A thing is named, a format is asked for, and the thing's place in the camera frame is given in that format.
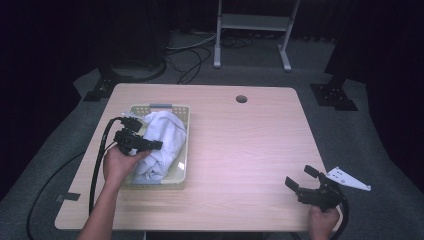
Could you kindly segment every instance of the shelf leg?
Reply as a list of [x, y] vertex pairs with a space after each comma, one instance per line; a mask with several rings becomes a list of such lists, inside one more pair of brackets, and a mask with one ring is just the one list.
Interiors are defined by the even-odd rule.
[[213, 66], [215, 68], [221, 67], [221, 15], [222, 15], [222, 0], [219, 0], [218, 17], [217, 17], [217, 23], [216, 23], [215, 52], [214, 52], [214, 59], [213, 59]]
[[283, 44], [278, 44], [278, 50], [280, 51], [281, 60], [283, 61], [284, 71], [291, 72], [292, 68], [290, 66], [289, 59], [287, 57], [286, 48], [287, 43], [290, 39], [291, 30], [293, 29], [294, 20], [296, 18], [297, 10], [299, 9], [300, 0], [295, 0], [293, 5], [293, 10], [290, 15], [289, 25], [287, 26], [287, 31], [284, 34]]

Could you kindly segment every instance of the dark background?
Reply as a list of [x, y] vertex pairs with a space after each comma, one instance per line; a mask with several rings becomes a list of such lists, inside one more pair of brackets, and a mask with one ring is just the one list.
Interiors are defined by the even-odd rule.
[[[288, 13], [292, 6], [224, 2], [226, 12], [263, 15]], [[215, 31], [216, 8], [216, 0], [2, 1], [1, 197], [77, 106], [76, 78], [112, 61], [158, 64], [168, 30]], [[336, 43], [325, 72], [367, 84], [370, 114], [387, 152], [421, 190], [423, 10], [423, 1], [412, 0], [304, 0], [292, 32], [293, 38]]]

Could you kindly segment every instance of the wooden table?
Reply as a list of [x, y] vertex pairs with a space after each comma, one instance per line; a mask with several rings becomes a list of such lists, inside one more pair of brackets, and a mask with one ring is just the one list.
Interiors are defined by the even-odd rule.
[[[247, 97], [239, 103], [236, 97]], [[296, 92], [291, 88], [119, 84], [115, 87], [56, 218], [81, 229], [88, 217], [92, 172], [107, 122], [131, 105], [172, 103], [191, 111], [183, 190], [128, 190], [118, 196], [114, 229], [306, 231], [309, 206], [297, 201], [286, 176], [301, 187], [319, 182], [305, 165], [325, 171]], [[121, 129], [114, 124], [108, 142]], [[99, 173], [96, 196], [104, 179]]]

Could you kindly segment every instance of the human arm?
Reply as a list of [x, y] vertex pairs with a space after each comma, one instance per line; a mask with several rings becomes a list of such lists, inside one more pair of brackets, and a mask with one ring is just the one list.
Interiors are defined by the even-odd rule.
[[116, 200], [119, 189], [125, 178], [134, 170], [137, 162], [150, 154], [150, 151], [139, 152], [134, 156], [125, 156], [117, 146], [109, 149], [103, 160], [105, 184], [100, 192], [78, 240], [110, 239]]
[[340, 214], [335, 208], [321, 212], [319, 207], [311, 206], [309, 209], [309, 237], [311, 240], [328, 240], [339, 218]]

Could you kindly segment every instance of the human hand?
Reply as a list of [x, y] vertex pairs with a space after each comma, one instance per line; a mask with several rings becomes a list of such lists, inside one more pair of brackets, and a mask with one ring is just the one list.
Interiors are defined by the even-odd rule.
[[309, 236], [311, 240], [328, 240], [339, 218], [339, 211], [335, 208], [321, 212], [319, 207], [311, 206], [309, 209]]
[[139, 152], [134, 156], [124, 155], [117, 145], [110, 148], [103, 160], [105, 184], [119, 187], [125, 178], [134, 170], [137, 162], [150, 154], [150, 150]]

